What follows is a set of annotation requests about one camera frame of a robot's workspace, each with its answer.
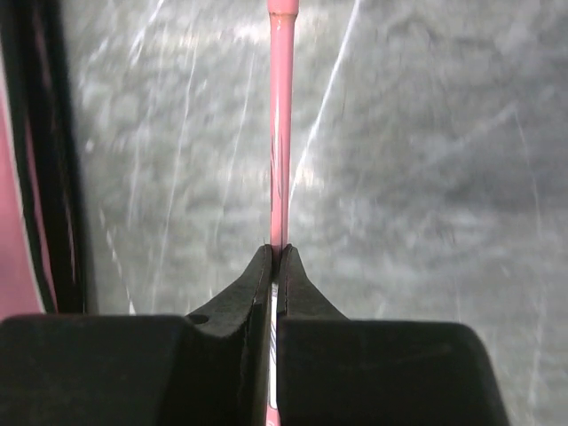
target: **black plastic part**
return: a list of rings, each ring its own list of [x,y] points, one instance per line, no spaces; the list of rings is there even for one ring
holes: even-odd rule
[[[297,248],[282,251],[279,271],[278,314],[289,318],[347,320],[312,284]]]
[[[8,319],[0,424],[251,424],[261,348],[249,338],[258,332],[249,317],[265,309],[271,258],[261,247],[238,280],[188,318]]]
[[[485,348],[462,325],[284,319],[282,426],[507,426]]]
[[[283,252],[282,426],[508,426],[462,325],[349,321]],[[272,250],[187,317],[32,316],[0,327],[0,424],[261,425]]]

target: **pink tube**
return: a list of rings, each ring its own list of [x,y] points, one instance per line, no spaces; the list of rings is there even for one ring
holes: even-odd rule
[[[290,124],[294,25],[298,0],[268,0],[271,24],[270,132],[271,221],[270,242],[275,260],[288,243],[288,193],[290,182]]]

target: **gray concrete ground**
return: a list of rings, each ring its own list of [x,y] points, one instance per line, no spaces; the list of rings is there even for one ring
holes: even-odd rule
[[[290,239],[352,317],[459,320],[568,422],[568,0],[301,0]],[[99,312],[188,312],[268,239],[264,0],[67,0]]]

